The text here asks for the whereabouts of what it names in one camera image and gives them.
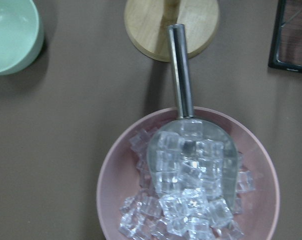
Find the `metal ice scoop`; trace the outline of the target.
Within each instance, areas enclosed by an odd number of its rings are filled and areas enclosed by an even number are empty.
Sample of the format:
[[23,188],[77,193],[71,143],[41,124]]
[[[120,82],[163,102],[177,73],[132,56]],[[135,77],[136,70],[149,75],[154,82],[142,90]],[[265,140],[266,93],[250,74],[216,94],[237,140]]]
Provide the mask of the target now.
[[149,170],[152,172],[152,176],[155,175],[155,167],[159,163],[159,160],[155,158],[155,144],[160,142],[160,133],[164,130],[177,132],[182,129],[182,124],[186,123],[187,120],[199,121],[204,124],[202,133],[207,134],[210,140],[220,141],[226,145],[226,154],[224,154],[222,168],[222,196],[226,200],[228,207],[233,210],[235,206],[239,163],[237,148],[231,136],[223,128],[208,119],[197,118],[194,115],[185,27],[183,24],[169,25],[167,27],[167,34],[178,117],[177,120],[161,127],[150,141],[146,154]]

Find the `pink ice bowl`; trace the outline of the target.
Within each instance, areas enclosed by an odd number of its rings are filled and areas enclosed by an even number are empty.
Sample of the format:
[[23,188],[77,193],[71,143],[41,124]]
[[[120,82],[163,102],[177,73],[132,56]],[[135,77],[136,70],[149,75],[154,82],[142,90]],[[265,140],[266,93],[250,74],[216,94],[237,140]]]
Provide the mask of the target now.
[[[216,110],[195,107],[195,114],[222,127],[243,154],[243,164],[251,170],[255,190],[242,193],[243,214],[235,220],[244,231],[244,239],[269,240],[276,229],[280,193],[274,165],[257,137],[243,124]],[[175,120],[177,111],[165,108],[148,114],[128,127],[110,148],[103,162],[97,186],[97,210],[100,226],[106,239],[124,240],[118,231],[119,207],[124,199],[139,189],[137,157],[130,148],[129,139],[140,129],[153,128]]]

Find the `wooden cup tree stand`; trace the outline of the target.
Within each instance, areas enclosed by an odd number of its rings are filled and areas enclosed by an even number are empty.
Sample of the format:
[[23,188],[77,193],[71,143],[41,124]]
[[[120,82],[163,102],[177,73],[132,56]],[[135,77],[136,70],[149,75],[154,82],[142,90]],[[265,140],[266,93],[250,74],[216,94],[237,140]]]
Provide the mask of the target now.
[[214,0],[129,0],[124,22],[133,45],[144,55],[169,62],[167,26],[183,24],[189,58],[205,50],[215,37],[220,7]]

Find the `wine glass rack tray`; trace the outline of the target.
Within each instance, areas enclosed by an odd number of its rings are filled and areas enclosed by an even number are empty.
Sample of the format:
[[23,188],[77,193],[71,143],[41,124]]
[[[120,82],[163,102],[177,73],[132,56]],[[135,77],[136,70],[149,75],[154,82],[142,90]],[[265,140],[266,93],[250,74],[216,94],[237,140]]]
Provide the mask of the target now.
[[302,73],[302,0],[278,1],[268,66]]

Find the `mint green bowl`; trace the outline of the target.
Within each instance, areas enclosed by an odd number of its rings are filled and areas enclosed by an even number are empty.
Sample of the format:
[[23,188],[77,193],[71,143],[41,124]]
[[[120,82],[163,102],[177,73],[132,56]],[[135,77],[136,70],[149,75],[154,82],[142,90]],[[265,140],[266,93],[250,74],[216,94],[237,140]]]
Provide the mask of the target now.
[[0,0],[0,76],[28,67],[43,42],[44,27],[34,1]]

